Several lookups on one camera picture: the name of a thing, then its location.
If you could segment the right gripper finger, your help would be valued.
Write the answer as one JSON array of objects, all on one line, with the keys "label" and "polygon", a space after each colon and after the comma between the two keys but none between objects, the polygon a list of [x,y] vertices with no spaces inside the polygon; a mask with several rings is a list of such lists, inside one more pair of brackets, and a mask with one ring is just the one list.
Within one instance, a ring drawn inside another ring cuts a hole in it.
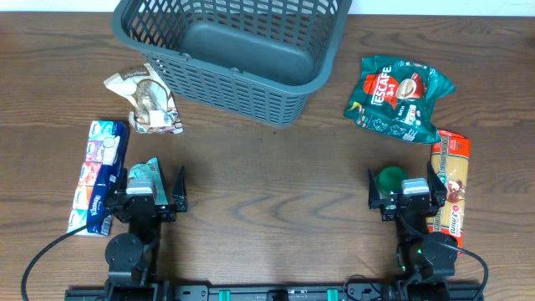
[{"label": "right gripper finger", "polygon": [[375,176],[373,171],[368,169],[369,176],[369,199],[380,199],[380,192],[376,184]]},{"label": "right gripper finger", "polygon": [[430,161],[426,164],[429,188],[432,196],[446,196],[447,187],[436,174]]}]

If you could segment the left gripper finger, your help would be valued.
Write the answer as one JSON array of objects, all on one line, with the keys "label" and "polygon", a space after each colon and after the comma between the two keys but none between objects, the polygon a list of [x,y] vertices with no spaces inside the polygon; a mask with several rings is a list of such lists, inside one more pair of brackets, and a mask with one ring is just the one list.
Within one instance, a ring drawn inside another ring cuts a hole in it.
[{"label": "left gripper finger", "polygon": [[116,177],[116,181],[111,187],[112,193],[118,193],[119,191],[124,191],[127,187],[127,178],[128,178],[128,171],[126,168],[122,168],[120,170],[119,175]]},{"label": "left gripper finger", "polygon": [[184,166],[182,166],[181,169],[179,170],[178,177],[176,178],[175,185],[173,186],[173,189],[171,192],[171,196],[175,202],[187,201],[185,177],[186,177],[186,169]]}]

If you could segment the green lid jar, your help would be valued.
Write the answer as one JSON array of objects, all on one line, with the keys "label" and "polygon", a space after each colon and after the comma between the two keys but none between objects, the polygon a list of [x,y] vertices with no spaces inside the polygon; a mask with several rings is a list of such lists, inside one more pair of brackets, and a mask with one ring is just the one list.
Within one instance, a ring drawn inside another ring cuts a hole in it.
[{"label": "green lid jar", "polygon": [[383,196],[389,196],[402,190],[402,181],[407,180],[407,173],[398,166],[388,166],[375,177],[376,186]]}]

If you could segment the mint green snack packet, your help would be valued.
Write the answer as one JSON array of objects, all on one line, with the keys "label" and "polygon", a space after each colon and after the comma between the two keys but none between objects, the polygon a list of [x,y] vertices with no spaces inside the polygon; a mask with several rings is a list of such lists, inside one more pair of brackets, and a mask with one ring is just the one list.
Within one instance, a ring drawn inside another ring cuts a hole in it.
[{"label": "mint green snack packet", "polygon": [[160,162],[157,157],[148,160],[144,164],[140,163],[132,166],[128,177],[134,180],[152,180],[155,184],[155,204],[169,204],[162,179]]}]

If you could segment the blue Kleenex tissue pack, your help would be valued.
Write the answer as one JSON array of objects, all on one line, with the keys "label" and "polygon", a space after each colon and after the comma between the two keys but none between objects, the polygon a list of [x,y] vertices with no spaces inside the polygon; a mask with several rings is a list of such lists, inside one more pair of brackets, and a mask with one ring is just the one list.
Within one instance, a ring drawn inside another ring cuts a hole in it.
[{"label": "blue Kleenex tissue pack", "polygon": [[89,127],[84,162],[74,191],[67,231],[89,227],[80,236],[109,235],[112,217],[104,199],[124,165],[130,130],[121,121],[94,120]]}]

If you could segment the green Nescafe coffee bag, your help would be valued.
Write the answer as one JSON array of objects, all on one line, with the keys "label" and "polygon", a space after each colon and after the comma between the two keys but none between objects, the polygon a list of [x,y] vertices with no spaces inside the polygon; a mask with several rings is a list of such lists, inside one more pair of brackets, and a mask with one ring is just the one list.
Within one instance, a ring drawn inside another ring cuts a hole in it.
[{"label": "green Nescafe coffee bag", "polygon": [[392,56],[364,57],[344,117],[398,140],[434,144],[440,139],[431,122],[436,101],[454,91],[455,85],[430,65]]}]

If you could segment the grey plastic basket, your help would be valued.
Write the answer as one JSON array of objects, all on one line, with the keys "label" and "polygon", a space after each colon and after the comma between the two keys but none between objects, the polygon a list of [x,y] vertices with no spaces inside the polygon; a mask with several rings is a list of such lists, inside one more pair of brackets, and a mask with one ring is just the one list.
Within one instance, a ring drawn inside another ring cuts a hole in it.
[{"label": "grey plastic basket", "polygon": [[329,80],[350,0],[121,0],[112,30],[170,90],[276,126]]}]

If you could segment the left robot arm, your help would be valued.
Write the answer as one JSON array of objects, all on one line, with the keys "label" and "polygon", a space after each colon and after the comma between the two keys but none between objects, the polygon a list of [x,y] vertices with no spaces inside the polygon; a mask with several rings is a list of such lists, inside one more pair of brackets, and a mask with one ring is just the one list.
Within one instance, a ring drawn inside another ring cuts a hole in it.
[{"label": "left robot arm", "polygon": [[104,199],[106,209],[128,231],[113,237],[105,249],[109,265],[106,300],[172,300],[173,288],[156,277],[161,224],[175,222],[187,211],[186,171],[181,168],[172,190],[173,202],[158,205],[152,180],[129,180],[123,169]]}]

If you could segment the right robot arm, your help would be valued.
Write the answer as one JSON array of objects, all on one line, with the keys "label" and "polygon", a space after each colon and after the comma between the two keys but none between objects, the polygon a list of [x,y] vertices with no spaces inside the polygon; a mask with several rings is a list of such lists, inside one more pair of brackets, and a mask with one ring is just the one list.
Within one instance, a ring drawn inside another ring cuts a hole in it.
[{"label": "right robot arm", "polygon": [[457,240],[443,232],[431,232],[427,217],[446,204],[447,188],[426,165],[427,177],[405,179],[400,189],[380,193],[379,178],[369,176],[370,209],[380,210],[381,220],[395,222],[396,258],[404,273],[380,289],[382,300],[449,300],[447,279],[455,274]]}]

